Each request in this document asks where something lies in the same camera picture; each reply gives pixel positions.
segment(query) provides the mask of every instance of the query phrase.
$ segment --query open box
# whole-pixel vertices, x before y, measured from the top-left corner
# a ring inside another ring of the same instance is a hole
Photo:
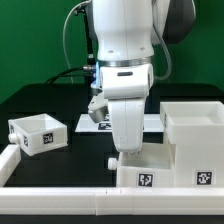
[[[67,146],[67,127],[47,114],[9,120],[9,140],[29,156]]]

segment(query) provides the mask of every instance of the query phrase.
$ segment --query cable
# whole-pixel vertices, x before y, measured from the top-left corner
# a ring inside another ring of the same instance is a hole
[[[65,23],[64,23],[64,28],[63,28],[63,50],[64,50],[64,55],[65,55],[65,59],[66,59],[66,62],[67,62],[67,65],[68,65],[68,68],[70,69],[71,68],[71,64],[69,62],[69,59],[68,59],[68,54],[67,54],[67,50],[66,50],[66,43],[65,43],[65,39],[66,39],[66,30],[67,30],[67,25],[68,25],[68,21],[72,15],[72,13],[78,9],[79,7],[82,7],[86,4],[89,4],[91,2],[91,0],[89,1],[85,1],[85,2],[81,2],[79,3],[78,5],[76,5],[74,8],[72,8],[72,10],[69,12],[66,20],[65,20]]]
[[[52,84],[54,83],[57,79],[61,78],[61,77],[65,77],[67,74],[70,74],[71,72],[75,72],[75,71],[83,71],[82,67],[76,67],[76,68],[70,68],[64,72],[59,73],[58,75],[48,79],[45,83],[46,84]]]
[[[153,0],[152,1],[152,5],[154,6],[155,3],[156,3],[156,0]],[[170,74],[172,72],[172,60],[171,60],[171,57],[170,57],[169,50],[168,50],[168,48],[166,46],[166,43],[163,40],[162,36],[160,35],[157,27],[155,26],[155,23],[153,23],[153,28],[155,30],[156,36],[159,39],[160,45],[161,45],[161,47],[163,49],[163,52],[165,54],[166,61],[167,61],[167,71],[166,71],[166,74],[161,76],[161,77],[155,76],[155,80],[163,81],[163,80],[169,78],[169,76],[170,76]]]

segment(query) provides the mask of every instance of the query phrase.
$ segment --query black cable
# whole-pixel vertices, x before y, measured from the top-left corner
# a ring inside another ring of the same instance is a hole
[[[70,68],[66,71],[63,71],[61,73],[59,73],[58,75],[54,76],[54,77],[51,77],[50,79],[48,79],[45,83],[46,84],[52,84],[54,83],[57,79],[61,78],[61,77],[64,77],[66,76],[67,74],[69,73],[72,73],[72,72],[76,72],[76,71],[83,71],[83,68],[82,67],[76,67],[76,68]]]

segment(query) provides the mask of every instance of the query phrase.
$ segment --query large white box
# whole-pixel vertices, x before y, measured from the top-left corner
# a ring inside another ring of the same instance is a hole
[[[164,144],[173,144],[175,187],[224,187],[224,106],[161,103]]]

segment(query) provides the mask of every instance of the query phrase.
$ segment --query white platform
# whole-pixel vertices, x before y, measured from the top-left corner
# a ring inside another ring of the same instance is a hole
[[[109,115],[100,123],[94,123],[88,114],[80,116],[75,132],[111,132]],[[159,114],[144,115],[144,132],[163,132],[164,127]]]

